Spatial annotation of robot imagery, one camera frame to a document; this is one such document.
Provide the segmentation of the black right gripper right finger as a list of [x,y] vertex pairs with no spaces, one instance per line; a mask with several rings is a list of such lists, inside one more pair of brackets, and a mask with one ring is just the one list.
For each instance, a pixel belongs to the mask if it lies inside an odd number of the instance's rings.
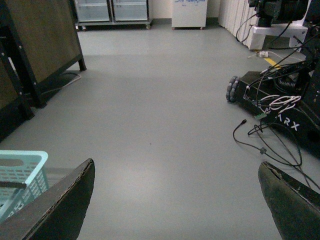
[[320,238],[320,194],[264,161],[258,169],[264,200],[283,240]]

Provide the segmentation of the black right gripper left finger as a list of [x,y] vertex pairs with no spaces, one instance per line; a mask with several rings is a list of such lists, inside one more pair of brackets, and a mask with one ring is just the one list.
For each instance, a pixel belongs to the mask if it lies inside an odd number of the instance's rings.
[[2,240],[76,240],[86,217],[95,182],[89,158],[0,224]]

